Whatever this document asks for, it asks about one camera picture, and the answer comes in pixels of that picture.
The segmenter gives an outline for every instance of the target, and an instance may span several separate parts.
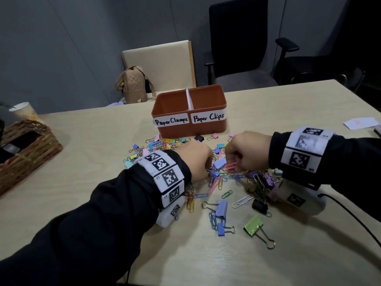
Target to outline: wooden table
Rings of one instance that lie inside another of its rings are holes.
[[[373,136],[372,129],[350,131],[343,122],[381,114],[336,81],[320,81],[226,93],[228,129],[211,147],[226,143],[230,132],[254,130],[267,134],[292,131],[301,125],[333,129],[348,138]],[[0,198],[0,259],[29,243],[53,217],[88,201],[95,186],[116,177],[134,143],[144,144],[157,129],[150,112],[153,103],[104,107],[43,115],[64,145],[62,153],[41,166]],[[354,168],[348,169],[352,178]],[[196,186],[207,191],[207,183]],[[156,225],[143,237],[141,254],[133,264],[130,282],[143,285],[380,285],[381,249],[340,206],[329,200],[318,216],[307,217],[284,203],[270,207],[272,218],[260,215],[263,229],[276,241],[267,250],[243,226],[256,212],[251,203],[237,209],[231,203],[245,195],[234,181],[216,189],[209,202],[227,198],[227,225],[235,235],[218,237],[210,228],[208,210],[190,214],[162,230]],[[323,189],[346,205],[378,238],[381,223],[361,211],[329,186]],[[361,194],[374,189],[359,189]]]

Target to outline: paper cup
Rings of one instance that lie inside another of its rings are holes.
[[[21,117],[22,119],[30,119],[35,120],[38,122],[43,122],[37,115],[36,111],[33,109],[33,107],[29,104],[29,102],[23,102],[19,103],[12,108],[9,109],[10,112],[13,112],[18,117]]]

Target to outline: hand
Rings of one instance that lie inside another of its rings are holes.
[[[271,135],[254,131],[236,134],[225,146],[226,162],[236,162],[236,172],[269,168]]]
[[[192,173],[192,182],[201,181],[208,177],[207,168],[212,166],[213,151],[207,144],[192,140],[175,149],[175,152],[189,167]]]

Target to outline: divided container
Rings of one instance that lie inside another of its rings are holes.
[[[157,96],[151,115],[162,138],[181,138],[226,130],[226,99],[221,85],[190,88],[189,96],[193,110],[188,108],[185,89]]]

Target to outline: wall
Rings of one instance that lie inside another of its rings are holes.
[[[186,39],[192,41],[198,85],[206,85],[208,8],[222,1],[2,0],[0,100],[28,100],[38,113],[105,106],[121,98],[114,90],[124,70],[121,51]],[[279,31],[300,45],[297,55],[329,52],[345,2],[269,0],[261,69],[276,64]]]

